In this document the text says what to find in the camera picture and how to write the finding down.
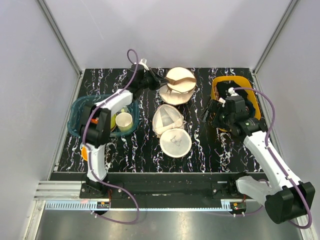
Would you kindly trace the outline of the cream laundry bag brown trim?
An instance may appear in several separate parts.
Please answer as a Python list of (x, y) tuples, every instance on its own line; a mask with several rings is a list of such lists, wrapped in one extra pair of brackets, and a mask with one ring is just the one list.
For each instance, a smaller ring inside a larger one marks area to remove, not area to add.
[(174, 67), (167, 72), (165, 79), (168, 83), (159, 89), (159, 96), (165, 103), (177, 106), (190, 100), (197, 85), (196, 77), (190, 70)]

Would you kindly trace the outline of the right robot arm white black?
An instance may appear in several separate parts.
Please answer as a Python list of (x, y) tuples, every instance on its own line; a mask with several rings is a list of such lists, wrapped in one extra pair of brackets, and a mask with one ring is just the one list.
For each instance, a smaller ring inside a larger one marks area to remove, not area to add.
[(302, 182), (290, 170), (270, 142), (265, 123), (250, 116), (246, 101), (239, 95), (210, 99), (203, 120), (210, 115), (213, 116), (214, 127), (230, 131), (243, 141), (269, 181), (262, 183), (246, 173), (239, 173), (227, 185), (228, 195), (235, 199), (241, 195), (254, 199), (276, 224), (304, 215), (311, 222), (311, 206), (316, 192), (314, 186), (310, 182)]

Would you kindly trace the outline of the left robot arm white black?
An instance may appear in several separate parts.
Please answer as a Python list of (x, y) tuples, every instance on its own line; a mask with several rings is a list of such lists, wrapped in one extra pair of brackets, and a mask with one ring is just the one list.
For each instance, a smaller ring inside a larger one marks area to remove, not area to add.
[(98, 103), (84, 106), (78, 132), (87, 153), (86, 182), (91, 184), (90, 192), (95, 197), (103, 198), (108, 193), (103, 180), (107, 176), (105, 146), (110, 139), (112, 117), (138, 99), (145, 89), (155, 91), (168, 83), (145, 63), (134, 63), (118, 90)]

